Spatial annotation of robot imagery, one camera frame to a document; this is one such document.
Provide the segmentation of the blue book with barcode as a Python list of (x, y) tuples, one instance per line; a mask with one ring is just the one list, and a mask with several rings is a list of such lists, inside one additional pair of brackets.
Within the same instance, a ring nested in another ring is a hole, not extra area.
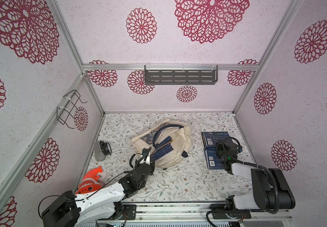
[(216, 144), (218, 142), (223, 141), (225, 138), (229, 137), (229, 133), (227, 131), (218, 131), (218, 132), (210, 132), (204, 131), (201, 132), (204, 148), (216, 148)]

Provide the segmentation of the cream canvas tote bag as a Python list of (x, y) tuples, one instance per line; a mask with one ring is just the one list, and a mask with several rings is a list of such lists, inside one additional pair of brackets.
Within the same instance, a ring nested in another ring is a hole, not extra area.
[(171, 145), (174, 150), (163, 158), (154, 161), (157, 168), (166, 169), (175, 166), (188, 157), (188, 152), (192, 146), (191, 127), (188, 124), (166, 119), (156, 124), (152, 129), (131, 139), (131, 143), (138, 154), (142, 154), (144, 148), (152, 147), (151, 155), (158, 144), (169, 136), (173, 139)]

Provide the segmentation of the stack of blue books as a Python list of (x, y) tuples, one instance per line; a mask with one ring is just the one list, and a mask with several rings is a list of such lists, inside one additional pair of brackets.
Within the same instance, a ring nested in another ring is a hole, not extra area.
[(169, 136), (165, 138), (160, 144), (158, 144), (155, 151), (150, 155), (150, 160), (157, 161), (173, 151), (174, 149), (171, 145), (172, 141), (173, 139)]

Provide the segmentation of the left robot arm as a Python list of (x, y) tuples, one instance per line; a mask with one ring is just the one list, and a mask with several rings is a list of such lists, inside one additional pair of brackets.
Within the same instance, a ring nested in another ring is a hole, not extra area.
[(152, 147), (142, 150), (133, 170), (114, 184), (95, 192), (77, 194), (66, 191), (56, 198), (43, 212), (38, 211), (45, 227), (79, 227), (98, 219), (117, 219), (123, 213), (122, 201), (134, 196), (146, 186), (154, 173), (155, 163), (150, 161)]

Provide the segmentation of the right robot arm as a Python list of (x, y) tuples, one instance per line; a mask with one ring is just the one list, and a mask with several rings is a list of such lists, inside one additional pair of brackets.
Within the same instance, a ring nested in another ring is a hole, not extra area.
[(224, 170), (252, 182), (252, 191), (229, 196), (225, 209), (234, 212), (264, 211), (271, 214), (293, 209), (295, 198), (282, 170), (240, 161), (238, 154), (241, 152), (242, 146), (234, 137), (227, 137), (216, 143), (216, 155), (221, 159)]

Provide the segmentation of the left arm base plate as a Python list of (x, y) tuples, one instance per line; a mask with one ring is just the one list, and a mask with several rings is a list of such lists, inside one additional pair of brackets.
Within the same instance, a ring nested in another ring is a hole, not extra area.
[(114, 213), (101, 220), (135, 220), (136, 219), (136, 204), (123, 204), (121, 202), (115, 202), (113, 211)]

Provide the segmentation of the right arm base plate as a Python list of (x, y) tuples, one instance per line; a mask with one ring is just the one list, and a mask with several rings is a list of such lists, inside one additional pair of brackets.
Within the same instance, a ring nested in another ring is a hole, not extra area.
[(214, 219), (250, 219), (249, 210), (238, 210), (234, 207), (227, 207), (226, 204), (211, 204), (209, 206)]

